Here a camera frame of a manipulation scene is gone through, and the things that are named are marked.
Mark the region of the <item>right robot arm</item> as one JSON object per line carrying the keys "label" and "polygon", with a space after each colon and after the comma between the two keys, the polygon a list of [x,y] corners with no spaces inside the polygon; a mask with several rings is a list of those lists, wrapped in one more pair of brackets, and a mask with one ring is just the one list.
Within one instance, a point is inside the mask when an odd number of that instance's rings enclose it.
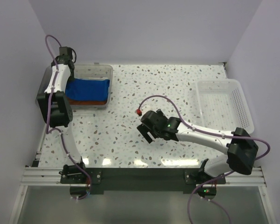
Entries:
{"label": "right robot arm", "polygon": [[200,168],[188,174],[193,181],[209,183],[231,171],[242,175],[252,173],[259,147],[245,129],[220,131],[194,126],[182,122],[181,118],[167,118],[160,109],[145,114],[137,110],[137,114],[141,117],[137,130],[148,143],[161,138],[166,141],[192,142],[221,152],[219,157],[205,159]]}

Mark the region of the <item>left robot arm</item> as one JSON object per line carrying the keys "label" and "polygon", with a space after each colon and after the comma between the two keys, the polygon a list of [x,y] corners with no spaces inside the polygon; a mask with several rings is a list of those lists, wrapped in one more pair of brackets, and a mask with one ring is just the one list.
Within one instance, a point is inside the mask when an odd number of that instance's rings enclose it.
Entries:
{"label": "left robot arm", "polygon": [[59,55],[51,63],[51,76],[44,78],[36,100],[46,123],[46,133],[59,134],[64,157],[61,183],[83,183],[88,172],[79,153],[72,130],[73,110],[66,97],[65,90],[74,80],[73,54],[70,47],[60,47]]}

